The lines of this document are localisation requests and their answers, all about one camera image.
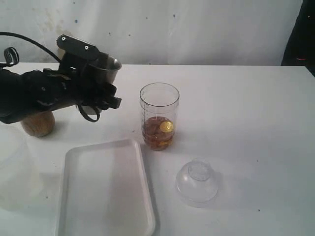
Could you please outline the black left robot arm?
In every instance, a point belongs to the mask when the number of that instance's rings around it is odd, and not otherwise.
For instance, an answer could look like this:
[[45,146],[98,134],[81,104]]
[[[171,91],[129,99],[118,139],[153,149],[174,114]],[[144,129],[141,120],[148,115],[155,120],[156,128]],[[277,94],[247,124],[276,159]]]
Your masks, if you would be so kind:
[[60,35],[57,46],[64,50],[60,59],[38,42],[20,34],[1,32],[30,42],[58,63],[57,70],[43,69],[21,75],[8,68],[19,63],[19,54],[13,47],[4,50],[5,62],[0,65],[0,120],[5,124],[62,108],[77,106],[83,118],[97,122],[101,111],[117,109],[121,99],[115,96],[113,85],[122,64],[109,54],[80,39]]

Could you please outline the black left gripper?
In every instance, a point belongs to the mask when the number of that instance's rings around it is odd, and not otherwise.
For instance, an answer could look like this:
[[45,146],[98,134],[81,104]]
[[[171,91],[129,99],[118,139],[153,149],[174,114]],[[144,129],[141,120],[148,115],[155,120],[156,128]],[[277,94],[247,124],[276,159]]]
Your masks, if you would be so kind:
[[54,111],[75,105],[83,116],[99,116],[101,110],[119,108],[122,99],[115,96],[117,88],[108,83],[97,85],[89,78],[90,60],[98,58],[99,49],[65,34],[56,44],[66,52],[58,69],[34,72],[34,100],[40,109]]

